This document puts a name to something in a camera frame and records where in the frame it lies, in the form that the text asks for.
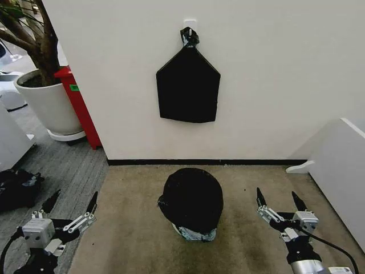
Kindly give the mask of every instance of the white cabinet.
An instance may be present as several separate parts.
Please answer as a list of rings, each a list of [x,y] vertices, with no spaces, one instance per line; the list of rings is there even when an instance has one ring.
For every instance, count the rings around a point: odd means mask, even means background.
[[[34,144],[0,103],[0,171],[13,167]]]
[[[351,120],[334,122],[308,162],[286,171],[311,174],[365,251],[365,119]]]

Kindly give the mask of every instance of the green label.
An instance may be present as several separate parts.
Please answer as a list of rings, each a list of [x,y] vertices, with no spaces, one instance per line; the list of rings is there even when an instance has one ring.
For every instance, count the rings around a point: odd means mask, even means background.
[[[71,91],[80,91],[77,84],[71,84],[70,85],[70,90]]]

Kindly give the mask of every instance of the black cloth bag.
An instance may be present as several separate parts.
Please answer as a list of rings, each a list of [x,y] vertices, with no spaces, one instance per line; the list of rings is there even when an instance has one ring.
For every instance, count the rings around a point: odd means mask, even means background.
[[[198,35],[180,31],[184,47],[156,74],[160,116],[192,123],[216,120],[221,75],[196,49]]]

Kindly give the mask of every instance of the white planter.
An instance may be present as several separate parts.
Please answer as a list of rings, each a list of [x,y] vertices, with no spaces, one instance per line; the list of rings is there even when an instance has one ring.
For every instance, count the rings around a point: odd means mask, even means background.
[[[57,135],[71,135],[81,132],[83,129],[80,121],[61,83],[36,88],[20,86],[37,74],[39,71],[35,70],[20,76],[14,81],[14,85],[40,122]]]

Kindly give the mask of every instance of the beige carpet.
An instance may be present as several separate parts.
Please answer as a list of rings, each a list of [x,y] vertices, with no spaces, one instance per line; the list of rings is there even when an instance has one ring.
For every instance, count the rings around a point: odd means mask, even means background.
[[[284,167],[200,166],[221,183],[224,209],[214,242],[185,241],[157,207],[168,175],[182,167],[111,167],[97,221],[84,234],[69,273],[292,273],[278,232],[256,214],[256,187],[277,211],[295,211],[294,190],[319,217],[316,234],[348,250],[364,270],[364,254],[315,183],[308,175],[286,174]],[[326,266],[351,266],[340,252],[318,242],[314,247]]]

